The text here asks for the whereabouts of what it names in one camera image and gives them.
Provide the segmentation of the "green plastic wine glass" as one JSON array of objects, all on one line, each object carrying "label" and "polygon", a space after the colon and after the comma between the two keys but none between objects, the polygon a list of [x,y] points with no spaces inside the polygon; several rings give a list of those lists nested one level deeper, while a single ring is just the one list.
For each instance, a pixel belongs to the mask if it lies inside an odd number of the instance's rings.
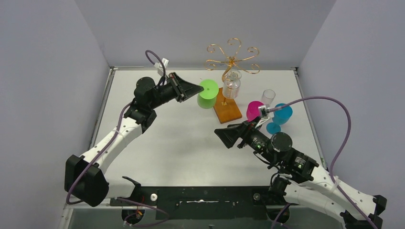
[{"label": "green plastic wine glass", "polygon": [[198,94],[197,104],[200,108],[210,109],[214,107],[219,93],[219,87],[216,81],[206,79],[200,82],[203,91]]}]

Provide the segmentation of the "clear patterned wine glass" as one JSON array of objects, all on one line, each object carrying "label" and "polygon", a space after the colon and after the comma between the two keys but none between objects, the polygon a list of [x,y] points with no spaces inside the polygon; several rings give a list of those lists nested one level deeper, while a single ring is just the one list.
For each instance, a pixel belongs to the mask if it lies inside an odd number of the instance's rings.
[{"label": "clear patterned wine glass", "polygon": [[238,70],[230,70],[224,78],[223,96],[226,99],[235,99],[241,86],[242,74]]}]

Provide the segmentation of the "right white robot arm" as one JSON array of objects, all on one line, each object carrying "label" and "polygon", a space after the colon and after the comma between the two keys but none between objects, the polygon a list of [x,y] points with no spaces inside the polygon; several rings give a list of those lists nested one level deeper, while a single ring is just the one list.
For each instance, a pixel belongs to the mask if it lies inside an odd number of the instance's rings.
[{"label": "right white robot arm", "polygon": [[298,204],[328,215],[347,229],[380,229],[387,199],[368,195],[332,176],[308,155],[293,148],[291,137],[277,132],[267,137],[256,122],[242,122],[214,133],[227,147],[249,146],[254,154],[275,167],[279,174],[271,181],[269,195],[289,204]]}]

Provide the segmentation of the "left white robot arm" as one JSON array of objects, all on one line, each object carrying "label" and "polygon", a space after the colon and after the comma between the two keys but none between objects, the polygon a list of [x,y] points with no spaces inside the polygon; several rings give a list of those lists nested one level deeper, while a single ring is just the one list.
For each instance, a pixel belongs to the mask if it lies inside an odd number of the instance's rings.
[{"label": "left white robot arm", "polygon": [[133,100],[121,110],[116,127],[101,141],[80,156],[70,156],[65,164],[64,189],[66,202],[70,197],[92,207],[106,198],[129,198],[140,183],[123,176],[119,181],[107,181],[105,172],[116,157],[152,125],[157,117],[155,108],[176,100],[181,103],[204,90],[173,72],[165,76],[167,82],[157,85],[150,77],[136,83]]}]

